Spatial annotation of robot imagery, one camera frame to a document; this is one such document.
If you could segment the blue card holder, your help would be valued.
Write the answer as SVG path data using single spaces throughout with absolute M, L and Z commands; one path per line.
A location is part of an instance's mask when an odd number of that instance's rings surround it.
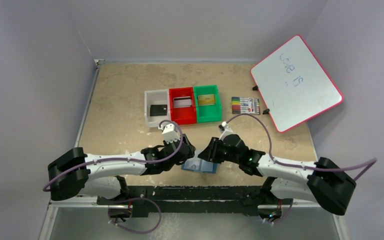
M 182 165 L 181 169 L 195 173 L 215 174 L 217 171 L 217 164 L 205 161 L 198 157 L 201 150 L 195 150 L 194 157 L 188 158 Z

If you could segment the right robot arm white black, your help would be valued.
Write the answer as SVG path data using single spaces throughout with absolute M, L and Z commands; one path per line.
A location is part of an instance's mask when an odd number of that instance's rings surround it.
M 246 146 L 237 134 L 213 137 L 198 158 L 215 164 L 232 162 L 250 176 L 273 178 L 269 190 L 276 198 L 318 203 L 339 216 L 346 213 L 356 188 L 355 180 L 326 157 L 316 162 L 272 158 Z

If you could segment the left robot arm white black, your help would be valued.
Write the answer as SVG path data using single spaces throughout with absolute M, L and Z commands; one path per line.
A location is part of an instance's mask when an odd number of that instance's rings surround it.
M 125 155 L 86 154 L 82 147 L 73 147 L 47 166 L 48 183 L 44 192 L 51 200 L 63 201 L 73 198 L 90 184 L 106 177 L 120 180 L 120 175 L 147 176 L 168 172 L 195 155 L 196 148 L 182 134 L 174 142 L 163 141 L 162 145 L 146 147 Z

